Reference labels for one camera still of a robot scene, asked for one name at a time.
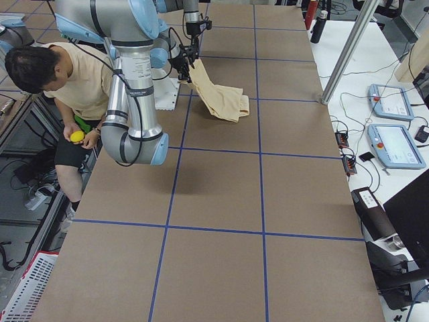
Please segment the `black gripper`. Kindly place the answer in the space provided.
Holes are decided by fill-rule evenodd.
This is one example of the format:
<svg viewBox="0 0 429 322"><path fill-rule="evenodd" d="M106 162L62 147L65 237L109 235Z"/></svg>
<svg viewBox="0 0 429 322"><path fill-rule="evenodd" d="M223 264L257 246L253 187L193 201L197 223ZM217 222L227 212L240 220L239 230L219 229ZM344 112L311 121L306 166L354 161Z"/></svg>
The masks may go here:
<svg viewBox="0 0 429 322"><path fill-rule="evenodd" d="M190 43L190 64L193 66L194 61L197 59L197 37L191 38ZM177 55L175 58L170 59L170 65L174 68L178 75L180 76L180 81L185 81L191 83L192 79L190 76L190 71L188 67L188 61L186 58L182 57L181 54Z"/></svg>
<svg viewBox="0 0 429 322"><path fill-rule="evenodd" d="M202 33L201 25L201 21L186 22L186 33L194 39L194 60L199 58L200 41L198 37Z"/></svg>

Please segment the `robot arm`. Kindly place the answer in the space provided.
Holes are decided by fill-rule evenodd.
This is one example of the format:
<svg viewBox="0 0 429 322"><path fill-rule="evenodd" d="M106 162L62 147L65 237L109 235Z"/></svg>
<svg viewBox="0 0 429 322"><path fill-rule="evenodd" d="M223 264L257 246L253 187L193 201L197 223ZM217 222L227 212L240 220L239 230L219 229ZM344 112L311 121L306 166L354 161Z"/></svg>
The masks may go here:
<svg viewBox="0 0 429 322"><path fill-rule="evenodd" d="M160 165L168 135L156 115L150 50L160 34L159 13L183 10L198 19L197 1L58 1L56 23L76 40L106 44L118 54L102 143L117 162Z"/></svg>
<svg viewBox="0 0 429 322"><path fill-rule="evenodd" d="M191 64L198 58L199 54L199 35L202 33L203 24L197 0L164 0L156 1L157 11L159 13L168 13L172 11L183 10L184 21L186 22L186 34L190 36L190 45L186 49L186 56Z"/></svg>

